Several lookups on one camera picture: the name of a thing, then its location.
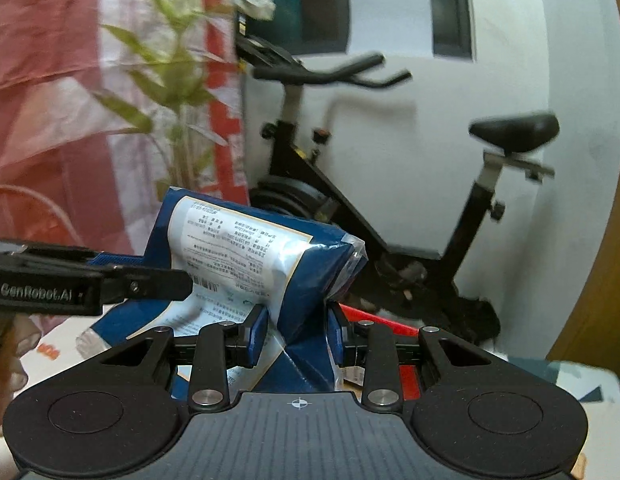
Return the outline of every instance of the metal screw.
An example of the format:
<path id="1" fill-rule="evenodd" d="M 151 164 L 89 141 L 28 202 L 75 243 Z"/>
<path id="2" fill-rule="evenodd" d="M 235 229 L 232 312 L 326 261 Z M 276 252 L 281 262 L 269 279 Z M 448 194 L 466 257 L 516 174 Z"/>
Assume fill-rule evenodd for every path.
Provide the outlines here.
<path id="1" fill-rule="evenodd" d="M 392 390 L 381 388 L 368 394 L 368 400 L 377 406 L 389 406 L 399 400 L 399 394 Z"/>
<path id="2" fill-rule="evenodd" d="M 217 390 L 199 390 L 192 394 L 192 402 L 199 406 L 214 406 L 224 400 L 224 396 Z"/>

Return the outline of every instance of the exercise bike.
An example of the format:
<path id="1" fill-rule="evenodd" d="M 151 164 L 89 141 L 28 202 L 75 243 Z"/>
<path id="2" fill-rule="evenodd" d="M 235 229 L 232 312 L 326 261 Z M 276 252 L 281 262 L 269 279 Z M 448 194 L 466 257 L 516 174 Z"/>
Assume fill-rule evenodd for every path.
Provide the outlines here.
<path id="1" fill-rule="evenodd" d="M 445 327 L 477 344 L 500 331 L 499 319 L 489 301 L 460 297 L 454 277 L 466 257 L 487 213 L 500 221 L 505 205 L 494 192 L 503 168 L 525 172 L 541 184 L 554 170 L 523 154 L 553 140 L 559 133 L 557 118 L 549 112 L 493 118 L 474 122 L 469 133 L 498 151 L 484 152 L 484 166 L 472 189 L 457 226 L 442 255 L 431 251 L 397 253 L 389 250 L 376 230 L 339 189 L 319 170 L 316 162 L 330 132 L 312 133 L 309 155 L 295 145 L 296 120 L 305 85 L 343 83 L 368 89 L 388 89 L 411 79 L 403 71 L 387 80 L 373 81 L 361 73 L 383 65 L 381 54 L 355 59 L 331 72 L 313 72 L 283 49 L 260 38 L 237 37 L 240 58 L 253 66 L 255 79 L 277 81 L 284 86 L 284 102 L 276 123 L 267 123 L 261 136 L 273 140 L 268 176 L 250 190 L 254 207 L 281 214 L 332 222 L 366 243 L 370 263 L 350 291 L 354 296 L 398 316 Z"/>

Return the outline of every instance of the bike handlebar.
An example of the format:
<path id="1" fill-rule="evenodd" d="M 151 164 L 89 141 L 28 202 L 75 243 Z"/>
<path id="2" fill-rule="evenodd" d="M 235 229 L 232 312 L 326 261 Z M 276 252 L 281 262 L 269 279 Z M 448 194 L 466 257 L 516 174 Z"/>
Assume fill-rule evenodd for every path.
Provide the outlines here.
<path id="1" fill-rule="evenodd" d="M 385 60 L 382 54 L 375 52 L 367 56 L 359 57 L 359 59 L 341 65 L 330 72 L 312 72 L 300 64 L 287 66 L 255 66 L 252 69 L 252 76 L 255 79 L 279 81 L 284 85 L 292 86 L 348 83 L 370 89 L 389 88 L 412 78 L 412 74 L 407 70 L 399 72 L 383 81 L 370 81 L 358 77 L 361 72 L 382 65 Z"/>

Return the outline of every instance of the bike seat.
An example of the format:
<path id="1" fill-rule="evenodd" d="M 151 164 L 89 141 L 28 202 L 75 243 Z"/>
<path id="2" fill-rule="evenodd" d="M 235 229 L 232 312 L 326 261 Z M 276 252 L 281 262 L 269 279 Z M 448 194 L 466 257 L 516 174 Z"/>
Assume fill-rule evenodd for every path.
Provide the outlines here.
<path id="1" fill-rule="evenodd" d="M 559 121 L 553 113 L 538 112 L 476 121 L 469 131 L 506 153 L 527 153 L 553 140 L 559 134 Z"/>

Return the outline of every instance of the crosshair mark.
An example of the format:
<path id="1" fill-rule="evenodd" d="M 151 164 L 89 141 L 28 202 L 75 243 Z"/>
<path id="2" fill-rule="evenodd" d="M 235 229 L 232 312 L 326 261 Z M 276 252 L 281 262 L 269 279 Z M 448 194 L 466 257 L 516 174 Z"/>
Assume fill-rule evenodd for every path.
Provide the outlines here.
<path id="1" fill-rule="evenodd" d="M 301 408 L 305 408 L 308 404 L 312 404 L 312 402 L 308 402 L 307 400 L 299 397 L 298 399 L 295 399 L 292 402 L 289 402 L 288 404 L 292 404 L 294 408 L 300 410 Z"/>

